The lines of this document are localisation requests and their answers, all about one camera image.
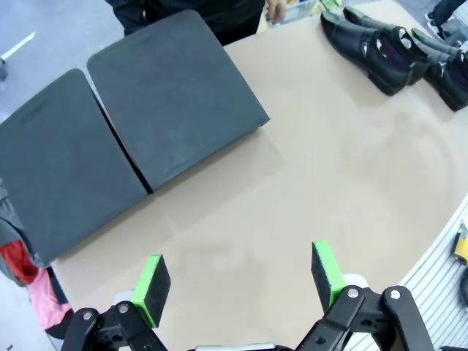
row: yellow object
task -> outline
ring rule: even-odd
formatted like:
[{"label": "yellow object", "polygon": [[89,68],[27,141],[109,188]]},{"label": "yellow object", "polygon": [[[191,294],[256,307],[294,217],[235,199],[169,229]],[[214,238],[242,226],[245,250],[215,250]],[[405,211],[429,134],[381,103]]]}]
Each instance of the yellow object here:
[{"label": "yellow object", "polygon": [[465,224],[461,224],[460,229],[457,232],[455,238],[455,247],[453,250],[453,254],[457,256],[457,258],[463,260],[465,264],[468,263],[468,229]]}]

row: red cloth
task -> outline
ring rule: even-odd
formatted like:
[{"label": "red cloth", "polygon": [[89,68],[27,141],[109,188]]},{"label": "red cloth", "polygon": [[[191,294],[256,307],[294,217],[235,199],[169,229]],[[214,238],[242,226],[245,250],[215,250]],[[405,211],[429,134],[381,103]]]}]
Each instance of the red cloth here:
[{"label": "red cloth", "polygon": [[10,268],[11,272],[20,282],[28,285],[36,279],[37,267],[29,260],[28,253],[21,241],[13,241],[8,245],[1,246],[0,254],[8,265],[8,268]]}]

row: pink fabric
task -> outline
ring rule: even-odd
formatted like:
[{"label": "pink fabric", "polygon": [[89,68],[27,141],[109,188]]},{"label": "pink fabric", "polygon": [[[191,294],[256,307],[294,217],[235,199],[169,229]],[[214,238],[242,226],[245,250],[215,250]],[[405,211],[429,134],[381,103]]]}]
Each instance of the pink fabric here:
[{"label": "pink fabric", "polygon": [[39,268],[36,279],[28,285],[28,291],[42,329],[49,329],[59,324],[71,309],[69,303],[59,305],[47,270],[44,268]]}]

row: screw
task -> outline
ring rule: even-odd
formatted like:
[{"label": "screw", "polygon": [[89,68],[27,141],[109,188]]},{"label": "screw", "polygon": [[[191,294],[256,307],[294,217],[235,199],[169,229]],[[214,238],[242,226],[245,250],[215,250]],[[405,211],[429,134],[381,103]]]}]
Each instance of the screw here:
[{"label": "screw", "polygon": [[92,315],[93,315],[92,312],[87,311],[87,312],[83,313],[83,319],[88,320],[89,318],[91,318]]},{"label": "screw", "polygon": [[359,292],[356,289],[349,289],[348,296],[350,298],[357,298],[359,296]]},{"label": "screw", "polygon": [[118,311],[119,311],[120,313],[125,313],[125,312],[127,312],[128,310],[129,310],[129,307],[127,306],[126,303],[124,303],[124,304],[122,304],[122,305],[120,305],[120,306],[118,307]]},{"label": "screw", "polygon": [[394,300],[398,300],[400,298],[401,294],[398,290],[392,290],[390,292],[390,297]]}]

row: black dress shoe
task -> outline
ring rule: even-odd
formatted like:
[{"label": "black dress shoe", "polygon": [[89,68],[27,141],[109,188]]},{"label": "black dress shoe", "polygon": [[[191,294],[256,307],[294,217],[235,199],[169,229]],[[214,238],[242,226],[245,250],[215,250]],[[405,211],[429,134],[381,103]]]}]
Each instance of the black dress shoe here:
[{"label": "black dress shoe", "polygon": [[445,104],[458,111],[468,105],[468,62],[461,50],[436,50],[419,41],[419,48],[429,55],[429,68],[424,79],[439,93]]},{"label": "black dress shoe", "polygon": [[432,64],[424,79],[439,93],[445,104],[458,111],[468,105],[467,63],[456,58]]},{"label": "black dress shoe", "polygon": [[429,67],[428,56],[418,48],[405,28],[379,22],[363,14],[361,11],[357,11],[348,6],[343,9],[343,14],[348,21],[358,24],[359,26],[383,31],[388,38],[390,38],[390,43],[395,50],[408,61],[414,62],[412,77],[409,81],[410,85],[416,83],[424,76],[424,73],[426,73]]},{"label": "black dress shoe", "polygon": [[440,42],[439,40],[434,40],[428,35],[425,35],[419,29],[413,28],[411,30],[411,33],[414,38],[416,38],[423,44],[429,46],[430,48],[436,49],[438,51],[442,51],[443,53],[448,53],[449,55],[456,55],[457,53],[461,53],[460,49],[455,48],[453,46],[446,45],[443,42]]},{"label": "black dress shoe", "polygon": [[358,26],[331,12],[322,12],[320,21],[335,50],[368,72],[382,93],[392,96],[408,84],[413,63],[395,51],[385,33]]}]

